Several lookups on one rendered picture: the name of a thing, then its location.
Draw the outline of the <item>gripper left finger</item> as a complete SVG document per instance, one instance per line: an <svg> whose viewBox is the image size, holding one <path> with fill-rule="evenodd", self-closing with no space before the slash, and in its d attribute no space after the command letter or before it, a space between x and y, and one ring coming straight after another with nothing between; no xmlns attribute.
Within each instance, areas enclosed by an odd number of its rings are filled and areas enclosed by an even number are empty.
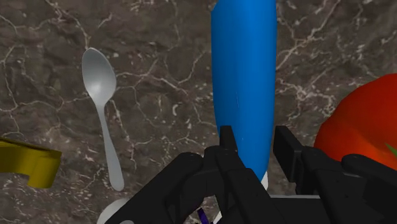
<svg viewBox="0 0 397 224"><path fill-rule="evenodd" d="M204 198L215 196L219 224L287 224L256 174L237 154L232 128L203 156L181 153L104 224L183 224Z"/></svg>

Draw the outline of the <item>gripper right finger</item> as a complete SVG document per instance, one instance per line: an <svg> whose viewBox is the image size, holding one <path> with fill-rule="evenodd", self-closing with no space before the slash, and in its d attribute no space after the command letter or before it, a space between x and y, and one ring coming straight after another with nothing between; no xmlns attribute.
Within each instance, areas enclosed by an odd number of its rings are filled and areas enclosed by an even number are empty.
<svg viewBox="0 0 397 224"><path fill-rule="evenodd" d="M338 162L285 126L275 128L273 152L296 194L321 200L330 224L397 224L396 170L358 154Z"/></svg>

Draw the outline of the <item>blue bottle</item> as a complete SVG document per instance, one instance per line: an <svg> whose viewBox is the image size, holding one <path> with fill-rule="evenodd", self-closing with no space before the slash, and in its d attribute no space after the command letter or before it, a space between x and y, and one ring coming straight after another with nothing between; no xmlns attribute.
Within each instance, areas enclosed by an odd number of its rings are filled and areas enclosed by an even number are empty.
<svg viewBox="0 0 397 224"><path fill-rule="evenodd" d="M218 0L211 12L216 125L229 125L238 154L268 187L274 127L276 0Z"/></svg>

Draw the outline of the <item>red tomato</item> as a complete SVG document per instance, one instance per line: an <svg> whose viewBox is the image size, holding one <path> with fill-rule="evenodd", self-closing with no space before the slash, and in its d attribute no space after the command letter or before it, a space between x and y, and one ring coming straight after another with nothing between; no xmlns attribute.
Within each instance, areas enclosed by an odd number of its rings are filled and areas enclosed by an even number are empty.
<svg viewBox="0 0 397 224"><path fill-rule="evenodd" d="M383 75L343 98L321 124L314 147L338 161L360 154L397 170L397 73Z"/></svg>

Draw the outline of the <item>white round object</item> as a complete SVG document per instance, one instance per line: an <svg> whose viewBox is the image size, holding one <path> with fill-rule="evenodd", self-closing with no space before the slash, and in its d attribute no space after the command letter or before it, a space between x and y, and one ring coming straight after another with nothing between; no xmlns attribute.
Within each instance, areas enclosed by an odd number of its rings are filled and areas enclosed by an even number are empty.
<svg viewBox="0 0 397 224"><path fill-rule="evenodd" d="M112 217L122 206L128 202L128 198L118 199L110 203L99 215L97 224L105 224L105 222Z"/></svg>

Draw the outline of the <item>silver spoon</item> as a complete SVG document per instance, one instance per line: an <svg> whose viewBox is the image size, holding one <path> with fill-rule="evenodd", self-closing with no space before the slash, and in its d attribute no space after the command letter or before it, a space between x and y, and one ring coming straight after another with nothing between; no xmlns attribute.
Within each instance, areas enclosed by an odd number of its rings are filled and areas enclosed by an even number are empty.
<svg viewBox="0 0 397 224"><path fill-rule="evenodd" d="M81 62L86 91L93 100L102 128L109 182L116 191L123 190L125 183L122 169L113 145L104 108L116 90L116 76L106 56L95 48L87 49Z"/></svg>

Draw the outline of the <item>yellow curved object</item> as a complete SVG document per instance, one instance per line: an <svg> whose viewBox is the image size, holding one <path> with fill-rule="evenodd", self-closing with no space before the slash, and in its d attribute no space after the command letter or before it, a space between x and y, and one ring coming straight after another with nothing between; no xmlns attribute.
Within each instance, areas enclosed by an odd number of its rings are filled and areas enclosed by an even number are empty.
<svg viewBox="0 0 397 224"><path fill-rule="evenodd" d="M59 169L62 152L0 137L0 173L29 177L27 185L50 188Z"/></svg>

